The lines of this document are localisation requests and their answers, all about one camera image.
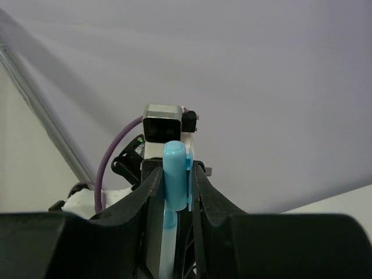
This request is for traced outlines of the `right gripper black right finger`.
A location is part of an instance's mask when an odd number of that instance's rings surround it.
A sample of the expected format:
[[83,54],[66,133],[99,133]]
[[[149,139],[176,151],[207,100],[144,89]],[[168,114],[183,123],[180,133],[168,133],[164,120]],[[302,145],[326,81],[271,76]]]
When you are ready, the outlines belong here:
[[198,278],[370,278],[371,243],[346,214],[249,214],[192,171]]

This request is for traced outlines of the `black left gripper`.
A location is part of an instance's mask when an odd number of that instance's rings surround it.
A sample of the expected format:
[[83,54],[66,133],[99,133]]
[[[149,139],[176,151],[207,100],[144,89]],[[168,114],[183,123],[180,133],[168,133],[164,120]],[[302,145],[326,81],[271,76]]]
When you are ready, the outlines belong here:
[[[192,168],[200,166],[206,177],[212,176],[212,168],[206,167],[205,164],[200,160],[194,160]],[[187,163],[186,170],[186,183],[187,192],[192,188],[191,185],[191,170],[189,170]],[[141,189],[142,186],[148,186],[150,192],[157,192],[159,189],[164,190],[165,179],[163,175],[163,160],[161,158],[145,159],[141,163]]]

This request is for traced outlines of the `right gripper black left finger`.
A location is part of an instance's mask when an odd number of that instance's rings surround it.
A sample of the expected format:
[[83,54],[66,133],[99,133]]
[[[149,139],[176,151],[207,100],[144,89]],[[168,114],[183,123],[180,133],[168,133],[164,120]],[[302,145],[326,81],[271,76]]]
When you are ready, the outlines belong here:
[[163,170],[91,220],[66,212],[1,215],[2,278],[157,278]]

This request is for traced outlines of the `blue highlighter cap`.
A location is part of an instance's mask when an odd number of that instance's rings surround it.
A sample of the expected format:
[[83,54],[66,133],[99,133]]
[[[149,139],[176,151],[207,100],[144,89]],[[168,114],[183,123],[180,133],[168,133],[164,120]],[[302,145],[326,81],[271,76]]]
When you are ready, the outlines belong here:
[[193,154],[181,141],[170,141],[163,148],[165,201],[168,210],[192,211]]

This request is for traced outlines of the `blue highlighter pen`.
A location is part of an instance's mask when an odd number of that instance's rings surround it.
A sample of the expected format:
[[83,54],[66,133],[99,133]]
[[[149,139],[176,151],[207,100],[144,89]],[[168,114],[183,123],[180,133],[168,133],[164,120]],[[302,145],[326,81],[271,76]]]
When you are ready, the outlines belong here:
[[159,278],[173,278],[177,238],[177,212],[164,209]]

